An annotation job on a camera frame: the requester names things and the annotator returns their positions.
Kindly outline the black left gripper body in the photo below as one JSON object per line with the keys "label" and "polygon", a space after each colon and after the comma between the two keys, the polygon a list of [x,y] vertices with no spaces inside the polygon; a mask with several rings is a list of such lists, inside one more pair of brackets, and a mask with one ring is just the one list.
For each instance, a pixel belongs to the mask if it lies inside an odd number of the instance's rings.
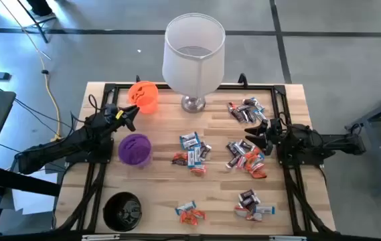
{"label": "black left gripper body", "polygon": [[116,132],[121,127],[127,127],[131,132],[136,131],[136,127],[133,124],[134,120],[121,118],[121,110],[119,109],[117,115],[114,118],[105,117],[105,124],[101,128],[102,132]]}

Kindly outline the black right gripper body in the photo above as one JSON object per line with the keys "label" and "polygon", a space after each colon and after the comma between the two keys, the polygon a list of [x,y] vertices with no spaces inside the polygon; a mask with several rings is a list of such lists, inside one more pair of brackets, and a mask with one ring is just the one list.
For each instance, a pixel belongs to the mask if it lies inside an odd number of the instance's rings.
{"label": "black right gripper body", "polygon": [[264,154],[266,156],[271,155],[273,152],[273,147],[278,147],[287,137],[287,129],[273,129],[268,128],[264,137],[266,139],[266,146],[264,148]]}

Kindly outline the orange pumpkin plastic bucket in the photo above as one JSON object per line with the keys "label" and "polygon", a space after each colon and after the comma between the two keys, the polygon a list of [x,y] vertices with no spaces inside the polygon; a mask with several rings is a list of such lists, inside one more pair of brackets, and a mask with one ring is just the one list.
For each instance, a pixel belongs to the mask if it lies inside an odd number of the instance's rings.
{"label": "orange pumpkin plastic bucket", "polygon": [[128,101],[136,104],[143,114],[153,114],[158,107],[159,91],[154,82],[140,81],[133,84],[128,91]]}

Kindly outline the purple plastic bucket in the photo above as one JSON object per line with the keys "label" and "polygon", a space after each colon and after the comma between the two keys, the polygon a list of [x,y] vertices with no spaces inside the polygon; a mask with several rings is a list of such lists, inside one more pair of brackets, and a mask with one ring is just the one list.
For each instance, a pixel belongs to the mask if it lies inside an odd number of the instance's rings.
{"label": "purple plastic bucket", "polygon": [[126,165],[143,168],[152,160],[152,144],[145,135],[128,135],[119,144],[118,156]]}

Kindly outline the white shade silver table lamp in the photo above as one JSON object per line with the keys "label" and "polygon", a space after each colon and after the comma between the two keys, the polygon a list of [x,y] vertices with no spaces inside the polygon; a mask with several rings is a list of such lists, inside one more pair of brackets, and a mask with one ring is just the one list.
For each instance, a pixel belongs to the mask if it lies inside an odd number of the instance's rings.
{"label": "white shade silver table lamp", "polygon": [[186,13],[167,25],[164,39],[164,81],[182,95],[182,109],[203,111],[206,95],[215,91],[224,78],[224,27],[209,15]]}

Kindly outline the black plastic bucket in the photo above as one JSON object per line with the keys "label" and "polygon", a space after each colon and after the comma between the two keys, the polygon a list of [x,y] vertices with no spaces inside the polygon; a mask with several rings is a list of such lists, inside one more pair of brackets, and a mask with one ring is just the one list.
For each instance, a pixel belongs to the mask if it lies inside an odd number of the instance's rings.
{"label": "black plastic bucket", "polygon": [[102,210],[104,223],[117,232],[137,227],[142,218],[142,205],[136,195],[124,191],[114,194]]}

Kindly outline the black metal stand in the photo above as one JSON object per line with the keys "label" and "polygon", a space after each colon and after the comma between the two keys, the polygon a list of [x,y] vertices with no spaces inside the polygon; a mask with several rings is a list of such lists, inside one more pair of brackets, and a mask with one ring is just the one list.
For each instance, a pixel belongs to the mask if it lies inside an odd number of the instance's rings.
{"label": "black metal stand", "polygon": [[30,29],[38,30],[38,33],[41,35],[43,41],[46,44],[48,44],[49,40],[46,36],[48,29],[44,27],[44,25],[47,22],[56,21],[57,20],[56,15],[54,13],[51,13],[47,17],[35,17],[34,14],[30,10],[28,10],[20,0],[17,0],[17,2],[19,3],[20,7],[25,11],[25,13],[28,15],[28,17],[31,19],[31,24],[24,25],[22,29],[23,30],[30,30]]}

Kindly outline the white paper sheets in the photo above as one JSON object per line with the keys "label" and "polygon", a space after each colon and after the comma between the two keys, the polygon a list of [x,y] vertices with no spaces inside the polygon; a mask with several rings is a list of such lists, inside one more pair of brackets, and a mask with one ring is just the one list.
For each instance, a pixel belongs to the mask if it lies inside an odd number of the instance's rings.
{"label": "white paper sheets", "polygon": [[[58,180],[58,173],[46,173],[45,166],[43,166],[41,170],[27,176],[49,181],[52,183],[57,183]],[[21,191],[18,189],[12,189],[11,191],[15,211],[21,210],[23,215],[53,211],[54,201],[56,198],[55,196]]]}

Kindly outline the black desk base bar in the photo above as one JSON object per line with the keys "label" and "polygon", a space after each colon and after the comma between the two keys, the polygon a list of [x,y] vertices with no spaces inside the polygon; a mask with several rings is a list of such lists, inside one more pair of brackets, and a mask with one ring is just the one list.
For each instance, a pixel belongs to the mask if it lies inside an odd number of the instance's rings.
{"label": "black desk base bar", "polygon": [[0,169],[0,187],[54,197],[59,196],[61,189],[61,186],[57,183],[21,175],[4,169]]}

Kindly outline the person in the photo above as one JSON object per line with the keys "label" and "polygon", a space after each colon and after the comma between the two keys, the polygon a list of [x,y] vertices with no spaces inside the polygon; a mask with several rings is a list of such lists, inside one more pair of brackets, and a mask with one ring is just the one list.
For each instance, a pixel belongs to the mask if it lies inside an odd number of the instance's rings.
{"label": "person", "polygon": [[31,7],[31,15],[36,21],[55,17],[55,13],[46,0],[26,0]]}

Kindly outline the silver metal bracket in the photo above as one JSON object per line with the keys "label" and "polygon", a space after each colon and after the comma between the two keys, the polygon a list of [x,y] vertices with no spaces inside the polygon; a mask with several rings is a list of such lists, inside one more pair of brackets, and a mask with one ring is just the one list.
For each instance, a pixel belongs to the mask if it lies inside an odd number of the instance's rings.
{"label": "silver metal bracket", "polygon": [[307,241],[304,236],[269,236],[269,241]]}
{"label": "silver metal bracket", "polygon": [[120,234],[91,234],[83,235],[81,241],[114,241],[120,238]]}

